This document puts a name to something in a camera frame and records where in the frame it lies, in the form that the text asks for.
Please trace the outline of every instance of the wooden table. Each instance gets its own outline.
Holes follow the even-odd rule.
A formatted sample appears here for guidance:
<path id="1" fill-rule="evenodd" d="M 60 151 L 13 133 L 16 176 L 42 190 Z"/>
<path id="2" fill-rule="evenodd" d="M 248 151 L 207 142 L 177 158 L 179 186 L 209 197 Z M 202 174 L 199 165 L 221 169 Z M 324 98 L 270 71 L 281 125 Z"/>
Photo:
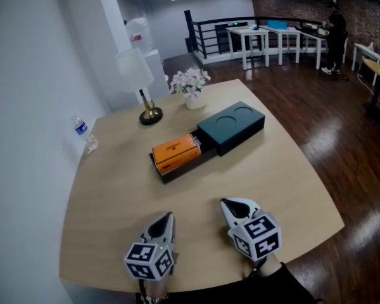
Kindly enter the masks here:
<path id="1" fill-rule="evenodd" d="M 246 44 L 245 36 L 249 37 L 249 49 L 250 57 L 253 57 L 253 44 L 251 36 L 260 36 L 260 41 L 262 45 L 262 52 L 265 53 L 265 65 L 269 66 L 269 31 L 266 29 L 253 30 L 246 27 L 228 27 L 228 41 L 229 41 L 229 51 L 231 52 L 231 59 L 234 58 L 234 48 L 232 47 L 232 37 L 231 33 L 241 36 L 242 45 L 242 66 L 246 70 Z"/>
<path id="2" fill-rule="evenodd" d="M 164 116 L 152 127 L 139 124 L 141 107 L 97 120 L 99 147 L 81 160 L 66 211 L 61 278 L 95 288 L 138 291 L 122 259 L 150 219 L 173 211 L 180 255 L 168 291 L 239 281 L 251 271 L 250 262 L 227 235 L 219 205 L 223 197 L 249 198 L 273 213 L 282 229 L 277 257 L 283 262 L 343 227 L 304 154 L 241 81 L 210 85 L 203 93 L 207 106 L 201 110 L 187 110 L 180 95 L 158 101 Z M 223 157 L 162 184 L 149 159 L 151 148 L 192 131 L 196 123 L 237 101 L 266 114 L 265 128 Z"/>
<path id="3" fill-rule="evenodd" d="M 377 101 L 380 95 L 380 63 L 376 63 L 375 61 L 369 59 L 365 59 L 364 63 L 377 75 L 374 83 L 374 95 L 370 104 L 367 105 L 367 114 L 380 123 L 380 109 L 377 107 Z"/>
<path id="4" fill-rule="evenodd" d="M 287 37 L 287 51 L 289 52 L 289 35 L 296 36 L 296 63 L 300 62 L 300 31 L 294 29 L 275 29 L 269 26 L 260 26 L 262 29 L 266 29 L 269 32 L 277 34 L 277 49 L 279 51 L 279 65 L 283 64 L 283 35 Z"/>

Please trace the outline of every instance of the box lid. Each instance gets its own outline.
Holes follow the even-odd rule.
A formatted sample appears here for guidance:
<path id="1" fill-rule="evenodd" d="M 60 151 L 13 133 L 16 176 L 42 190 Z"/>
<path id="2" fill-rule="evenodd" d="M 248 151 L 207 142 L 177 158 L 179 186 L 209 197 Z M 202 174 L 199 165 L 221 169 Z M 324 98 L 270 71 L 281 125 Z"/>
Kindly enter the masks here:
<path id="1" fill-rule="evenodd" d="M 218 153 L 223 155 L 262 129 L 264 120 L 264 114 L 239 101 L 208 117 L 197 126 L 218 144 Z M 222 151 L 229 143 L 229 149 Z"/>

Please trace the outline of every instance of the orange package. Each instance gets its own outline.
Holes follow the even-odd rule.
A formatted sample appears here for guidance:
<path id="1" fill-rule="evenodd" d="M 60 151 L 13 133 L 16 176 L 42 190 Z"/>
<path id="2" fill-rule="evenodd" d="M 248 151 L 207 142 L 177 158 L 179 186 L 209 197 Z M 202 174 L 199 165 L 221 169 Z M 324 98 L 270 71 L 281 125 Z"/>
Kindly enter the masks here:
<path id="1" fill-rule="evenodd" d="M 161 144 L 152 149 L 156 167 L 165 174 L 201 155 L 200 147 L 191 134 Z"/>

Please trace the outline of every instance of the white table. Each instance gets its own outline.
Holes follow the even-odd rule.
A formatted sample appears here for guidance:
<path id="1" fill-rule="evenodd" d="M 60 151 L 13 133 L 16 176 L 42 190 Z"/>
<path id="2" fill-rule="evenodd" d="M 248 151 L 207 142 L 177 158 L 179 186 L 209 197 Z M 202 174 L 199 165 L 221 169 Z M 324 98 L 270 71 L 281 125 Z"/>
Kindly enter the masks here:
<path id="1" fill-rule="evenodd" d="M 305 52 L 307 53 L 308 51 L 308 38 L 314 38 L 316 41 L 317 41 L 317 64 L 315 66 L 315 68 L 317 70 L 319 70 L 319 67 L 320 67 L 320 62 L 321 62 L 321 45 L 322 45 L 322 41 L 327 41 L 327 39 L 324 37 L 324 36 L 320 36 L 318 34 L 318 36 L 316 35 L 311 35 L 309 33 L 306 33 L 306 32 L 300 32 L 302 35 L 305 35 Z M 343 52 L 343 58 L 342 58 L 342 63 L 345 63 L 345 59 L 346 59 L 346 45 L 348 44 L 348 39 L 345 40 L 345 51 Z"/>
<path id="2" fill-rule="evenodd" d="M 260 41 L 262 43 L 262 50 L 265 53 L 265 64 L 266 67 L 269 66 L 269 31 L 266 29 L 253 30 L 246 27 L 229 27 L 228 31 L 228 41 L 229 41 L 229 50 L 231 51 L 231 59 L 234 58 L 234 49 L 232 47 L 232 37 L 231 33 L 241 36 L 241 45 L 242 45 L 242 64 L 243 69 L 246 70 L 246 44 L 245 36 L 249 36 L 249 48 L 250 56 L 253 56 L 253 45 L 251 36 L 260 36 Z"/>
<path id="3" fill-rule="evenodd" d="M 300 32 L 301 35 L 305 36 L 305 52 L 308 52 L 308 38 L 314 38 L 317 41 L 317 65 L 315 68 L 319 70 L 320 63 L 321 63 L 321 45 L 322 41 L 327 41 L 326 38 L 321 38 L 319 36 L 314 36 L 305 32 Z"/>
<path id="4" fill-rule="evenodd" d="M 353 50 L 352 71 L 355 71 L 357 49 L 359 49 L 360 53 L 367 55 L 373 60 L 376 60 L 377 63 L 380 63 L 380 54 L 377 54 L 375 51 L 372 51 L 371 49 L 367 48 L 364 45 L 355 43 L 355 49 Z M 376 83 L 376 78 L 377 78 L 377 74 L 374 74 L 373 85 Z"/>
<path id="5" fill-rule="evenodd" d="M 289 35 L 297 36 L 296 44 L 296 63 L 300 62 L 300 31 L 292 29 L 275 29 L 268 26 L 260 26 L 261 29 L 266 29 L 269 32 L 277 34 L 277 48 L 279 51 L 279 65 L 283 64 L 283 35 L 287 35 L 287 51 L 289 52 Z"/>

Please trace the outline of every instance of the wooden floor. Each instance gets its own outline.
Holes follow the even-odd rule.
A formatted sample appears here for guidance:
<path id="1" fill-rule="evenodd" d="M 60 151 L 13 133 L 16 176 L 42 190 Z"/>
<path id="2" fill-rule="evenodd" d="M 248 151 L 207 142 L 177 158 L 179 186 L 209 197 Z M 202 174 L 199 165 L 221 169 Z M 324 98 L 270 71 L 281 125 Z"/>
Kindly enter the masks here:
<path id="1" fill-rule="evenodd" d="M 333 303 L 380 303 L 380 125 L 364 103 L 370 92 L 346 64 L 340 76 L 315 69 L 314 55 L 224 61 L 203 68 L 211 83 L 240 79 L 276 116 L 304 152 L 333 198 L 345 228 L 288 264 L 315 298 Z M 165 60 L 165 73 L 198 68 L 187 54 Z"/>

